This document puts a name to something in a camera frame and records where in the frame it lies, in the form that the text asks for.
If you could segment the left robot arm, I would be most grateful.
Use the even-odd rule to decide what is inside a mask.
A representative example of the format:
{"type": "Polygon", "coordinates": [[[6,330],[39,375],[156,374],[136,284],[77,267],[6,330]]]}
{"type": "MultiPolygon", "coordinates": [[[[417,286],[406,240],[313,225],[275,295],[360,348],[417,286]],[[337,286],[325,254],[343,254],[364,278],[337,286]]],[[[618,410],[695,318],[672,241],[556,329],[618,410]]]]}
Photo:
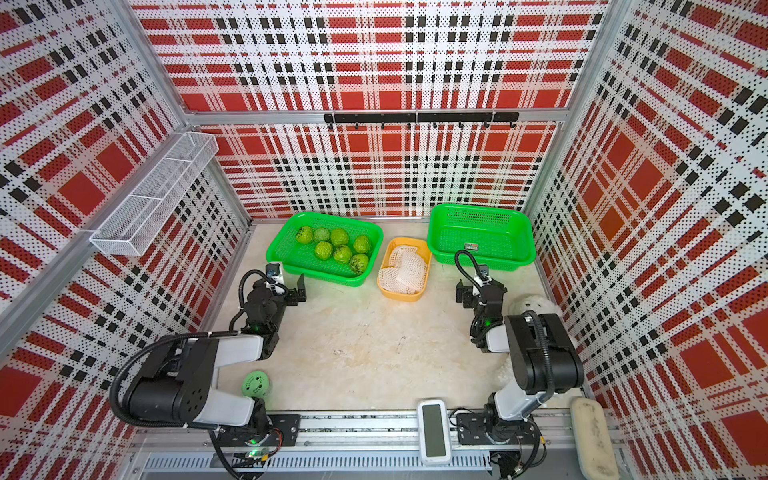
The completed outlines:
{"type": "Polygon", "coordinates": [[[247,271],[237,293],[239,310],[228,330],[166,335],[126,361],[109,390],[118,419],[144,428],[270,432],[264,401],[218,390],[218,373],[272,355],[286,309],[307,300],[305,277],[289,288],[282,266],[269,263],[247,271]]]}

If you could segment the white foam net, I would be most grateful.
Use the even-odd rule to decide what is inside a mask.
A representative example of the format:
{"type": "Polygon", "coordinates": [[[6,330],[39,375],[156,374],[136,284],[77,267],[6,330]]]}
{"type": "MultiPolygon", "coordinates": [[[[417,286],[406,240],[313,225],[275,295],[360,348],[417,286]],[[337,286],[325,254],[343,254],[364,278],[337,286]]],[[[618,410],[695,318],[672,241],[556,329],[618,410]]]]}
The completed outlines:
{"type": "Polygon", "coordinates": [[[426,261],[418,254],[416,247],[408,245],[396,247],[389,257],[389,264],[378,275],[383,290],[404,295],[421,292],[426,280],[426,261]]]}

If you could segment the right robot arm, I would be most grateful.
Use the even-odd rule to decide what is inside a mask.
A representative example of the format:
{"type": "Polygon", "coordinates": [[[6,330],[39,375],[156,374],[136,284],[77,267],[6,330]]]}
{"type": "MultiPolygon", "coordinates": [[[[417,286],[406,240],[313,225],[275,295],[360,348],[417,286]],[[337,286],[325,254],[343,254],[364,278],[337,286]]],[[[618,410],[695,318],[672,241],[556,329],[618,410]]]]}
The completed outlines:
{"type": "Polygon", "coordinates": [[[467,250],[454,263],[468,284],[456,285],[456,302],[473,312],[471,343],[484,353],[507,353],[512,380],[490,395],[483,420],[488,431],[528,420],[555,395],[579,388],[584,367],[559,314],[531,301],[514,314],[503,312],[507,289],[467,250]]]}

